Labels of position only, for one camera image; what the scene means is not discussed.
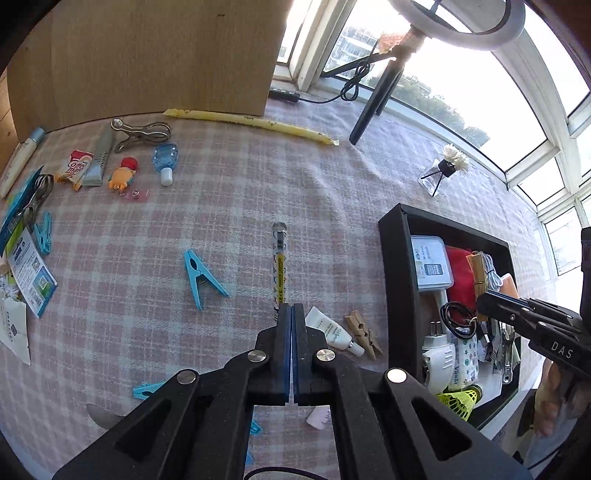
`orange toy figurine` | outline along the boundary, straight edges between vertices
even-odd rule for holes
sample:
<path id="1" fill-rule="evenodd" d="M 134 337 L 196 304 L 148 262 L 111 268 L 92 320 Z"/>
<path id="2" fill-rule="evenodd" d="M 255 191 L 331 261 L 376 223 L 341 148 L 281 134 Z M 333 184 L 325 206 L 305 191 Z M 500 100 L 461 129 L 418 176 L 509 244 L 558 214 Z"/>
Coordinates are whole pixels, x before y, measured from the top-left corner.
<path id="1" fill-rule="evenodd" d="M 135 171 L 138 169 L 138 161 L 134 157 L 125 157 L 121 160 L 121 166 L 116 168 L 109 178 L 109 188 L 122 192 L 133 181 Z"/>

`blue bottle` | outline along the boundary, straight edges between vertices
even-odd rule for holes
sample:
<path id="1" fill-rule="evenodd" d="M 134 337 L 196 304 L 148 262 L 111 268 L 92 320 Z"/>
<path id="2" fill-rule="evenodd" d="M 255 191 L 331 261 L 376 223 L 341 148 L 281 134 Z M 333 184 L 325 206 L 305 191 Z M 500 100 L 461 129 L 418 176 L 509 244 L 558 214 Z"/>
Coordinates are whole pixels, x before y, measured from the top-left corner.
<path id="1" fill-rule="evenodd" d="M 173 143 L 158 145 L 154 149 L 154 167 L 160 172 L 160 183 L 164 187 L 173 184 L 173 170 L 177 166 L 178 149 Z"/>

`coffee mate packet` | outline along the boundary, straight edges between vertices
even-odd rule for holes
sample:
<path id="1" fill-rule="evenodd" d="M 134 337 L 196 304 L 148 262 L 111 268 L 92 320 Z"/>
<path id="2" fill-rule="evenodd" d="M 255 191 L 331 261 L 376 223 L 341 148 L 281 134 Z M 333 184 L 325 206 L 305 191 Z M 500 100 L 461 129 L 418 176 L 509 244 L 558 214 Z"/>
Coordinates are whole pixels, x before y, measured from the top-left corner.
<path id="1" fill-rule="evenodd" d="M 86 169 L 92 161 L 92 153 L 74 150 L 70 154 L 70 160 L 56 172 L 56 181 L 69 180 L 74 184 L 74 190 L 82 185 L 82 178 L 86 174 Z"/>

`red hat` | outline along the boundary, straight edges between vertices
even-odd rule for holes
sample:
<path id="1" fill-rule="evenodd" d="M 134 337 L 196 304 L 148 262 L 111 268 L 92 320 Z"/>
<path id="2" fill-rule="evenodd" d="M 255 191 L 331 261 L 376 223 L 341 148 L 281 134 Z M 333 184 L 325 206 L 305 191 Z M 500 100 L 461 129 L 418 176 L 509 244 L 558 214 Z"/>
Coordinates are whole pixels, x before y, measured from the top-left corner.
<path id="1" fill-rule="evenodd" d="M 125 157 L 121 160 L 121 166 L 127 167 L 130 170 L 138 169 L 138 161 L 134 157 Z"/>

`tree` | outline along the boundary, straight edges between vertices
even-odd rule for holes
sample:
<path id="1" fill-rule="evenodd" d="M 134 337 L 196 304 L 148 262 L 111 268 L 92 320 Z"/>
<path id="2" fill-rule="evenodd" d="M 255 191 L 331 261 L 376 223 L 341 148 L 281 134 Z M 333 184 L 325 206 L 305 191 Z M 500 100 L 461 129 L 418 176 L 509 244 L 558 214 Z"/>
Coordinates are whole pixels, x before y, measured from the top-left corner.
<path id="1" fill-rule="evenodd" d="M 364 84 L 375 88 L 378 80 L 378 77 L 371 77 Z M 444 97 L 432 95 L 431 87 L 415 76 L 402 76 L 394 89 L 394 98 L 441 122 L 477 148 L 490 139 L 484 130 L 467 126 L 462 116 L 446 103 Z"/>

